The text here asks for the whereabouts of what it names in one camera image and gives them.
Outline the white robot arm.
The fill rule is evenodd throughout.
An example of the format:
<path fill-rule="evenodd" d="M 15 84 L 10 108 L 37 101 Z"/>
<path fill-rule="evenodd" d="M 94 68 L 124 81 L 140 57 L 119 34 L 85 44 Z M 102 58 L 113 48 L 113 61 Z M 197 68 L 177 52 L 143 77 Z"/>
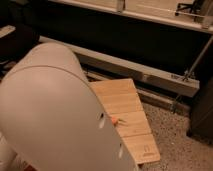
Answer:
<path fill-rule="evenodd" d="M 136 163 L 66 46 L 34 47 L 0 82 L 0 132 L 37 171 L 135 171 Z"/>

